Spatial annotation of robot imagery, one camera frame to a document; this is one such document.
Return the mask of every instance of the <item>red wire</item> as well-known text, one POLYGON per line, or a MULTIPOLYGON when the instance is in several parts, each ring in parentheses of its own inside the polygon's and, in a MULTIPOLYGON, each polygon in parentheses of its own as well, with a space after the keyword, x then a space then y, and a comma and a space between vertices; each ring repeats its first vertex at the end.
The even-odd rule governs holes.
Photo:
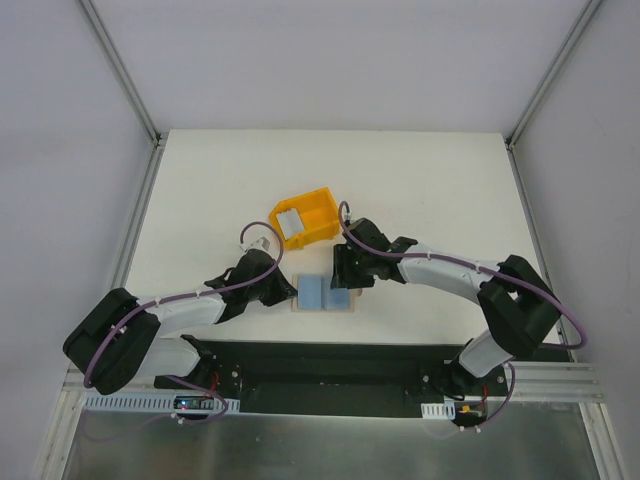
POLYGON ((218 382, 220 381, 220 375, 218 375, 218 372, 213 372, 213 377, 211 378, 213 378, 213 385, 211 385, 210 390, 215 392, 218 387, 218 382))

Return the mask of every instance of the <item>metal frame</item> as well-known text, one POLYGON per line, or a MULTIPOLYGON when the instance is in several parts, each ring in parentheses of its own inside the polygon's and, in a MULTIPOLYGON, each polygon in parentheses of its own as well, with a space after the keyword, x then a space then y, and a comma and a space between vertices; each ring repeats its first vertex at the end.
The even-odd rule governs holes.
POLYGON ((145 107, 138 89, 133 83, 127 67, 125 67, 124 62, 122 61, 122 58, 120 57, 120 54, 107 31, 104 21, 100 18, 100 14, 93 3, 93 0, 76 0, 76 3, 82 12, 82 15, 85 17, 89 28, 95 35, 96 43, 102 50, 102 53, 104 53, 107 62, 109 62, 109 66, 111 67, 116 81, 122 88, 124 96, 127 98, 127 101, 131 105, 136 117, 138 117, 138 120, 147 133, 149 140, 151 140, 153 145, 156 146, 160 140, 158 129, 153 123, 153 119, 151 118, 151 115, 149 115, 149 111, 145 107))
MULTIPOLYGON (((93 32, 96 42, 104 53, 116 81, 121 86, 123 94, 154 146, 153 153, 139 188, 126 237, 119 252, 117 265, 111 281, 111 287, 113 288, 124 285, 129 273, 135 246, 142 228, 155 177, 159 169, 166 142, 166 135, 161 135, 158 132, 93 0, 76 0, 76 2, 93 32)), ((585 3, 571 31, 554 56, 522 115, 518 119, 512 133, 508 135, 506 140, 509 158, 522 199, 523 209, 533 239, 536 256, 547 281, 550 281, 548 269, 540 247, 538 230, 526 189, 518 172, 517 162, 513 156, 513 147, 522 137, 533 115, 550 92, 559 74, 562 72, 563 67, 572 56, 575 47, 584 35, 587 27, 592 23, 603 3, 604 0, 588 0, 585 3)), ((560 327, 559 333, 564 335, 564 328, 560 327)), ((579 403, 601 478, 628 478, 621 460, 619 446, 613 435, 607 407, 604 404, 605 397, 600 390, 596 373, 591 365, 580 363, 514 362, 514 366, 516 367, 517 377, 513 397, 514 401, 579 403)), ((506 376, 510 380, 510 372, 506 372, 506 376)), ((142 392, 148 397, 166 396, 167 394, 173 395, 180 391, 158 391, 153 388, 150 381, 136 381, 129 384, 121 392, 121 395, 124 397, 137 398, 142 392)), ((95 395, 95 393, 86 392, 82 387, 81 372, 74 368, 69 369, 56 405, 53 423, 45 438, 44 449, 37 463, 36 473, 38 478, 46 480, 58 480, 62 478, 80 411, 82 406, 85 405, 85 400, 87 398, 93 398, 95 395)))
POLYGON ((571 58, 575 51, 575 47, 578 45, 580 39, 586 32, 587 27, 591 24, 596 13, 604 2, 605 0, 588 0, 585 4, 584 8, 578 15, 578 18, 573 23, 568 35, 562 42, 562 45, 560 45, 558 52, 553 57, 547 71, 542 76, 542 80, 538 83, 531 99, 527 102, 527 106, 516 122, 516 126, 512 133, 508 135, 507 145, 510 149, 513 148, 518 140, 520 140, 520 137, 522 137, 522 133, 527 128, 527 125, 529 125, 531 118, 536 113, 547 94, 551 91, 551 87, 554 85, 564 66, 571 58))

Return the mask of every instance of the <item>yellow bin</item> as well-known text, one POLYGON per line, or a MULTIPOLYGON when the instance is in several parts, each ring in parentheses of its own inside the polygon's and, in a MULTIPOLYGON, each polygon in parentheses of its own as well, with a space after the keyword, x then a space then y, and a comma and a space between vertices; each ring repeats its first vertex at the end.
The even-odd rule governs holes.
POLYGON ((338 206, 328 187, 281 201, 269 214, 269 222, 287 250, 333 238, 340 231, 338 206))

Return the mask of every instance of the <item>blue block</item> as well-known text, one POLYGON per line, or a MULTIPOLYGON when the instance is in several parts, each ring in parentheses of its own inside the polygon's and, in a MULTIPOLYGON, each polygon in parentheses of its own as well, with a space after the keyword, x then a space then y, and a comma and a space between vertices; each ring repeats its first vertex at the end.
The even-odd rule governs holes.
POLYGON ((348 310, 351 305, 349 290, 346 288, 331 289, 331 277, 322 277, 322 306, 325 310, 348 310))
POLYGON ((298 275, 298 308, 322 310, 322 275, 298 275))

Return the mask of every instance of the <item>white table surface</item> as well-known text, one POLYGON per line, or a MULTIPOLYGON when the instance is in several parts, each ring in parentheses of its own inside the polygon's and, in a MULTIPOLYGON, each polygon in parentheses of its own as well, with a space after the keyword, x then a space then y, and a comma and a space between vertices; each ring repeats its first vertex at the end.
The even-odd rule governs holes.
MULTIPOLYGON (((515 253, 537 266, 498 134, 291 130, 171 131, 127 281, 134 295, 194 290, 235 266, 238 235, 280 201, 328 186, 354 218, 482 260, 515 253)), ((264 235, 261 228, 249 239, 264 235)), ((332 271, 341 235, 286 251, 280 268, 332 271)), ((275 240, 271 253, 275 256, 275 240)), ((377 281, 354 313, 252 303, 227 323, 182 331, 202 339, 461 344, 486 329, 471 302, 426 286, 377 281)), ((552 332, 549 340, 557 342, 552 332)))

